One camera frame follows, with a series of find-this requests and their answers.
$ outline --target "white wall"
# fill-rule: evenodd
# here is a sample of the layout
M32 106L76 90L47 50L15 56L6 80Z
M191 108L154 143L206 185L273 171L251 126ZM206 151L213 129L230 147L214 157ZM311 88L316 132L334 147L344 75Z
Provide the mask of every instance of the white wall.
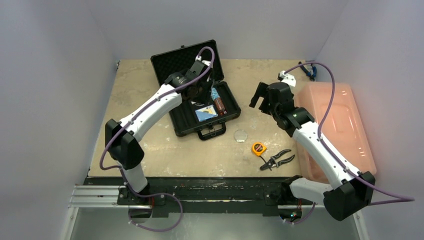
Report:
M352 86L377 185L416 197L413 203L367 207L373 240L424 235L423 9L422 0L350 0L317 57L337 82ZM329 81L323 73L318 70L318 79Z
M0 235L57 240L114 58L84 0L0 1Z
M312 59L348 0L87 0L115 56L210 39L226 59Z

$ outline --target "orange tape measure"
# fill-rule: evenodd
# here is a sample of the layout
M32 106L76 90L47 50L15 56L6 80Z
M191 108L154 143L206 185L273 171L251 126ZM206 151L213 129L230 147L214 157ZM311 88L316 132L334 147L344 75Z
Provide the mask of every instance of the orange tape measure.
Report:
M267 150L267 147L261 142L255 142L252 145L252 152L258 157Z

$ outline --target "black carrying case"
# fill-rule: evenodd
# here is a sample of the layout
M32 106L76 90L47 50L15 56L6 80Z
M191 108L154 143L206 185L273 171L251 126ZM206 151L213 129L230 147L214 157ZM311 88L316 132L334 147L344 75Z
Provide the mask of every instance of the black carrying case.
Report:
M215 40L209 40L191 46L183 45L179 49L152 56L150 60L159 86L164 84L170 74L190 69L195 62L197 54L203 47L211 47L215 52L213 72L210 77L215 82L213 86L221 97L227 113L205 121L199 121L195 111L205 106L213 105L215 111L218 113L212 98L210 98L209 104L204 104L202 106L193 104L190 101L185 101L169 112L175 134L178 137L183 137L194 132L197 132L201 140L217 137L226 132L226 122L239 117L242 112L227 83L223 81L224 73L218 54L217 42ZM208 50L205 50L201 54L201 57L202 60L210 61L212 56ZM221 129L215 130L215 125L221 125ZM208 129L209 132L202 134L202 130L204 129Z

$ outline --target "wooden tabletop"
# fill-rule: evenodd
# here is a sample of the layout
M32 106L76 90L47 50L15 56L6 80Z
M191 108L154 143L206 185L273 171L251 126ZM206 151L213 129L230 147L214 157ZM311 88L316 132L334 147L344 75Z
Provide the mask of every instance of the wooden tabletop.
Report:
M290 177L300 175L297 148L294 140L277 127L269 115L249 107L259 82L277 81L280 71L296 65L299 60L222 59L221 64L231 92L237 100L241 115L226 123L226 133L202 141L196 133L177 137L169 114L147 132L140 145L145 152L141 162L144 174L150 177ZM294 94L309 81L300 68L291 72L297 80ZM146 102L159 84L149 59L121 60L94 149L88 176L120 176L116 169L102 171L99 159L105 146L105 123L120 120ZM247 140L236 142L234 133L244 130ZM291 149L284 157L296 154L290 163L272 171L259 170L262 159L252 153L255 142L262 142L268 150L262 156L268 160L284 149ZM106 155L105 166L115 165Z

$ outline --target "pink plastic container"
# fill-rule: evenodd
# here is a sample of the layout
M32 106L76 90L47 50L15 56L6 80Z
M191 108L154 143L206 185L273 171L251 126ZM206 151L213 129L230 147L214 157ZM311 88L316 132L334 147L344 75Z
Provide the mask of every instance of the pink plastic container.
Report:
M295 95L294 104L307 109L320 123L329 105L331 91L330 82L308 82ZM336 83L334 101L322 127L322 133L361 172L369 171L373 175L376 174L377 169L367 136L348 84ZM299 143L297 143L297 152L302 176L312 181L328 183L320 166Z

